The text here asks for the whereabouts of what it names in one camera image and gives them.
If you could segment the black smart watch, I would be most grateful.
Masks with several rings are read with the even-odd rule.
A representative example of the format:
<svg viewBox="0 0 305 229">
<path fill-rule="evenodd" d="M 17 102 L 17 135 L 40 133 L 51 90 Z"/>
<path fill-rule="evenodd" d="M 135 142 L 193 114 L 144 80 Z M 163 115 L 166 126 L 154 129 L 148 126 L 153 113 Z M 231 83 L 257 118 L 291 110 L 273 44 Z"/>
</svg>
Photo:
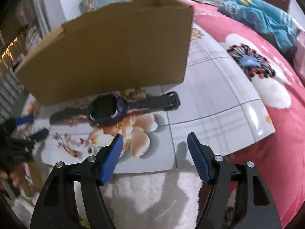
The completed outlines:
<svg viewBox="0 0 305 229">
<path fill-rule="evenodd" d="M 66 108 L 51 115 L 49 123 L 60 125 L 80 118 L 98 126 L 113 126 L 134 112 L 173 111 L 179 106 L 180 99 L 176 92 L 131 100 L 114 94 L 101 95 L 86 108 Z"/>
</svg>

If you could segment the white fluffy rug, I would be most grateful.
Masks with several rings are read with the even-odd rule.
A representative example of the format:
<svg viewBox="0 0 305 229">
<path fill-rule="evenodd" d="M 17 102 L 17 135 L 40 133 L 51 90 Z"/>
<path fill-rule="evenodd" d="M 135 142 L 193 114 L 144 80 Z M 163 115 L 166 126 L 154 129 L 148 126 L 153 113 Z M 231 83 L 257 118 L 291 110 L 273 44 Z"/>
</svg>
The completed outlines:
<svg viewBox="0 0 305 229">
<path fill-rule="evenodd" d="M 100 191 L 116 228 L 195 228 L 202 182 L 195 166 L 114 174 Z"/>
</svg>

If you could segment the brown cardboard box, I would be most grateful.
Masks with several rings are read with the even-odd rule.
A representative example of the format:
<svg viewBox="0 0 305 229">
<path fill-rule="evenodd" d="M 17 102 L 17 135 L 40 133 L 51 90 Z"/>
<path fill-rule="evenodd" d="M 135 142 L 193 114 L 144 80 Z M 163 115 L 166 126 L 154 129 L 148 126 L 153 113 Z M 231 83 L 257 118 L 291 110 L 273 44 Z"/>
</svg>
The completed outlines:
<svg viewBox="0 0 305 229">
<path fill-rule="evenodd" d="M 131 0 L 88 12 L 53 30 L 16 69 L 48 106 L 74 98 L 184 80 L 192 6 Z"/>
</svg>

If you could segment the pink floral blanket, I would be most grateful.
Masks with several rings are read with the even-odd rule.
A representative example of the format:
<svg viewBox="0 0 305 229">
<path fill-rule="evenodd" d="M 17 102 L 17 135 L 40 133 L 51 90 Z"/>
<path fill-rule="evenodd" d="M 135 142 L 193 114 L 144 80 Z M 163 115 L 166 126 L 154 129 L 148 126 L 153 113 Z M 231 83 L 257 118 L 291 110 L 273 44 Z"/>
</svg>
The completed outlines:
<svg viewBox="0 0 305 229">
<path fill-rule="evenodd" d="M 247 26 L 211 5 L 190 0 L 194 21 L 232 57 L 258 92 L 275 133 L 229 155 L 253 161 L 263 176 L 284 228 L 304 228 L 304 85 L 285 58 Z"/>
</svg>

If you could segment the blue crumpled quilt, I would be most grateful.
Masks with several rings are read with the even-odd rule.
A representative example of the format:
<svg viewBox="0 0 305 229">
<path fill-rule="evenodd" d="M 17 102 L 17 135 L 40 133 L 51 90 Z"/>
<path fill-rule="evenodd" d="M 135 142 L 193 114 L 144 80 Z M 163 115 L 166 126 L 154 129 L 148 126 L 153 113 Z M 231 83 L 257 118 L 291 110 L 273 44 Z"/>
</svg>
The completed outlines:
<svg viewBox="0 0 305 229">
<path fill-rule="evenodd" d="M 284 57 L 293 57 L 301 29 L 287 12 L 262 0 L 223 0 L 218 12 L 257 32 Z"/>
</svg>

